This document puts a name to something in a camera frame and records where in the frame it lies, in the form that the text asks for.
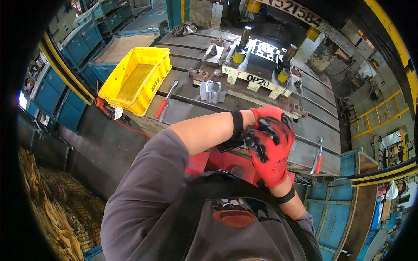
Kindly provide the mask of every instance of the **yellow ladder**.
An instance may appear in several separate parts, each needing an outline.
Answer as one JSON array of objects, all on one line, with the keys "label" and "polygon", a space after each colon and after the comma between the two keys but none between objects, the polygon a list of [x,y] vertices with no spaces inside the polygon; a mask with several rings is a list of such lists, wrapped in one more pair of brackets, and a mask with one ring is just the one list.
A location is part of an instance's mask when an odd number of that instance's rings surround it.
[{"label": "yellow ladder", "polygon": [[[395,92],[394,94],[392,94],[389,98],[387,98],[386,100],[384,100],[383,102],[381,102],[379,105],[377,105],[376,107],[374,107],[373,109],[371,109],[371,110],[369,110],[369,111],[367,111],[367,112],[365,112],[365,113],[363,113],[362,115],[360,115],[360,116],[358,116],[357,118],[355,118],[354,120],[352,120],[352,121],[350,121],[350,123],[352,124],[352,123],[355,123],[355,122],[357,122],[357,130],[358,130],[358,134],[357,135],[354,135],[353,137],[352,137],[352,139],[354,139],[354,138],[357,138],[357,137],[360,137],[360,136],[362,136],[362,135],[364,135],[364,134],[366,134],[366,133],[372,133],[372,130],[375,130],[375,129],[377,129],[377,128],[379,128],[380,126],[382,126],[382,125],[384,125],[384,124],[386,124],[386,123],[388,123],[388,122],[390,122],[391,120],[393,120],[393,119],[395,119],[395,118],[402,118],[402,114],[404,113],[404,112],[406,112],[406,111],[408,111],[409,109],[408,109],[408,107],[406,107],[404,110],[402,110],[402,111],[400,111],[400,109],[399,109],[399,105],[398,105],[398,102],[396,101],[396,98],[395,98],[395,96],[398,94],[398,93],[400,93],[400,90],[399,91],[397,91],[397,92]],[[387,102],[389,102],[391,99],[393,99],[393,101],[395,102],[395,106],[396,106],[396,109],[397,109],[397,113],[395,114],[395,115],[393,115],[393,116],[391,116],[390,115],[390,112],[389,112],[389,108],[388,108],[388,106],[387,106]],[[381,122],[380,121],[380,117],[379,117],[379,112],[377,111],[377,109],[378,108],[380,108],[381,106],[383,106],[383,105],[385,105],[386,106],[386,110],[387,110],[387,114],[388,114],[388,119],[386,120],[386,121],[384,121],[384,122]],[[374,127],[372,127],[371,125],[370,125],[370,119],[369,119],[369,113],[374,113],[374,112],[376,112],[376,115],[377,115],[377,120],[379,121],[379,124],[378,125],[376,125],[376,126],[374,126]],[[360,121],[360,119],[361,118],[363,118],[363,117],[365,117],[366,118],[366,123],[367,123],[367,130],[365,130],[365,131],[363,131],[363,132],[360,132],[360,125],[359,125],[359,121]]]}]

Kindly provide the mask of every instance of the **forearm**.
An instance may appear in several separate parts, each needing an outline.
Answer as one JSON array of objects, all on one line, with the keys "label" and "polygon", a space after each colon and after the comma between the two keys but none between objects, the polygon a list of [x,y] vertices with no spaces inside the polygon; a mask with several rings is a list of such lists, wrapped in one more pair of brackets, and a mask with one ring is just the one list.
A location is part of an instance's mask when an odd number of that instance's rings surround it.
[{"label": "forearm", "polygon": [[[255,117],[250,110],[240,112],[244,130],[249,125],[255,125]],[[183,141],[189,155],[193,156],[229,140],[234,131],[234,122],[231,113],[221,112],[178,122],[169,128]]]},{"label": "forearm", "polygon": [[[270,191],[273,196],[277,198],[281,198],[283,196],[286,196],[291,190],[291,188],[292,188],[292,182],[290,178],[287,177],[286,180],[282,184],[274,188],[271,188]],[[290,216],[293,220],[299,219],[306,212],[306,208],[303,205],[296,191],[295,191],[295,196],[292,199],[290,199],[286,203],[280,204],[279,207],[286,215]]]}]

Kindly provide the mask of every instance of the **gray sleeve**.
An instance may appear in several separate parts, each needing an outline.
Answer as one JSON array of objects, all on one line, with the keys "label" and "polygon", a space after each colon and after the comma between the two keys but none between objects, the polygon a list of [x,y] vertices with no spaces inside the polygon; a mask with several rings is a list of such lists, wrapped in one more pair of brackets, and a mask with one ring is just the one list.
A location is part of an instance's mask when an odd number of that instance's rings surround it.
[{"label": "gray sleeve", "polygon": [[138,153],[107,201],[100,232],[107,261],[126,260],[168,208],[184,181],[189,153],[170,129]]},{"label": "gray sleeve", "polygon": [[318,251],[319,255],[321,256],[321,250],[319,249],[318,241],[315,237],[315,228],[314,228],[314,218],[311,214],[307,211],[303,216],[296,220],[301,228],[306,232],[306,236],[308,237],[309,242],[313,245],[313,247]]}]

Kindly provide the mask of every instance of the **yellow hydraulic cylinder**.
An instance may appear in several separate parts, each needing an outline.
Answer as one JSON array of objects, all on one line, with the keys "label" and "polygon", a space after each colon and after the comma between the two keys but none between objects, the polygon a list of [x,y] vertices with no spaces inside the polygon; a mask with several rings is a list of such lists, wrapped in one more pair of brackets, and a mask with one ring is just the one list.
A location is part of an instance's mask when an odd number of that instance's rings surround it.
[{"label": "yellow hydraulic cylinder", "polygon": [[281,82],[285,82],[289,78],[289,75],[290,75],[290,70],[287,68],[283,68],[283,70],[277,76],[277,79]]},{"label": "yellow hydraulic cylinder", "polygon": [[234,58],[232,59],[234,63],[242,63],[245,57],[245,50],[243,49],[236,49],[234,53]]},{"label": "yellow hydraulic cylinder", "polygon": [[320,34],[321,34],[321,32],[319,32],[317,29],[315,29],[311,26],[311,28],[309,28],[309,30],[306,32],[306,37],[309,40],[315,42]]},{"label": "yellow hydraulic cylinder", "polygon": [[256,0],[248,0],[247,10],[252,13],[258,13],[262,7],[263,3]]}]

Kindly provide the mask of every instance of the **gray shirt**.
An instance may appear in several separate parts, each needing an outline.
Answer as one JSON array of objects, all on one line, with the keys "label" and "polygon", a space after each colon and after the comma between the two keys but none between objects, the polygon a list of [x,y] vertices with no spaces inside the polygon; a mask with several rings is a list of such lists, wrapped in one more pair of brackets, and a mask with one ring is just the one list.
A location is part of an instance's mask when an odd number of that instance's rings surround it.
[{"label": "gray shirt", "polygon": [[[178,207],[174,198],[183,187],[188,161],[185,145],[170,129],[145,144],[104,210],[100,236],[107,261],[153,260]],[[248,208],[245,200],[238,201],[232,200]],[[286,220],[268,205],[269,220],[239,228],[215,220],[214,211],[206,202],[186,260],[306,260]],[[298,223],[319,252],[312,216],[306,212]]]}]

